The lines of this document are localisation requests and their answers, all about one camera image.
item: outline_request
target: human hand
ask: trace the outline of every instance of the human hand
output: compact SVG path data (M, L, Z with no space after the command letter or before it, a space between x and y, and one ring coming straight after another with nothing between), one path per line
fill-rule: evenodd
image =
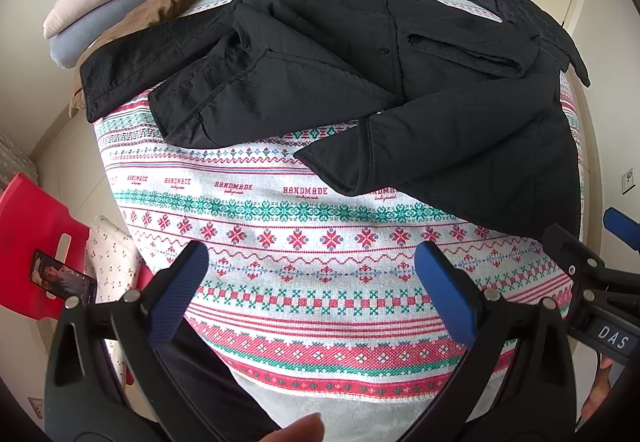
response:
M260 442L322 442L324 424L319 413L307 415L284 429L269 433Z
M596 372L596 378L593 381L593 386L591 387L591 393L584 402L582 410L580 411L583 421L587 421L589 417L591 417L591 415L593 415L600 407L607 395L609 395L609 392L611 391L611 385L609 384L609 372L611 371L612 364L613 359L608 357L602 358L600 368L598 368L598 371Z

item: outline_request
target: metal screw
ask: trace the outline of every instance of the metal screw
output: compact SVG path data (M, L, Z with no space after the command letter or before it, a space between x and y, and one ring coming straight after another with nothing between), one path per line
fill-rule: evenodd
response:
M71 296L66 298L65 308L72 309L76 308L78 305L80 305L80 298L78 296Z
M484 298L487 301L498 301L500 299L500 291L497 289L484 289Z
M556 302L550 297L542 298L542 306L547 310L555 310L558 307L558 305L556 305Z
M124 303L135 303L140 299L140 291L138 289L131 289L122 296Z

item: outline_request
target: bed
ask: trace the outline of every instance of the bed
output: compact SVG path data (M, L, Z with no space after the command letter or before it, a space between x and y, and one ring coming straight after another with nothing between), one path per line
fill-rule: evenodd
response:
M189 12L228 1L197 0ZM498 20L464 0L440 1ZM584 190L576 103L562 73L560 82ZM464 349L415 276L421 241L438 243L482 289L523 303L548 295L568 308L570 280L537 242L392 189L344 197L292 157L352 123L187 150L162 140L150 90L95 123L113 196L152 272L191 239L207 245L210 269L186 317L280 424L321 411L328 440L351 440L375 414L388 421L381 440L394 440L442 389ZM513 348L505 346L478 412Z

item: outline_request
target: blue gripper pad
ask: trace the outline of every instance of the blue gripper pad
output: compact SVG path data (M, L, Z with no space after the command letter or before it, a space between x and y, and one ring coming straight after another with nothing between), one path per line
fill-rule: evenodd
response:
M209 251L201 242L191 241L172 263L167 271L166 284L162 294L148 311L148 339L151 348L168 343L187 310L193 295L202 283L209 268ZM154 282L149 282L148 289Z
M476 341L476 312L482 307L478 287L456 269L433 242L415 248L415 272L451 337L467 348Z
M640 224L613 207L604 212L602 223L607 231L615 234L634 251L640 251Z

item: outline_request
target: phone screen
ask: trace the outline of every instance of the phone screen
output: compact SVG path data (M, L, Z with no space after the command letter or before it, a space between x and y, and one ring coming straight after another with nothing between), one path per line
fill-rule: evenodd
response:
M96 281L64 263L36 250L31 265L31 281L45 291L67 299L78 296L84 303L95 299Z

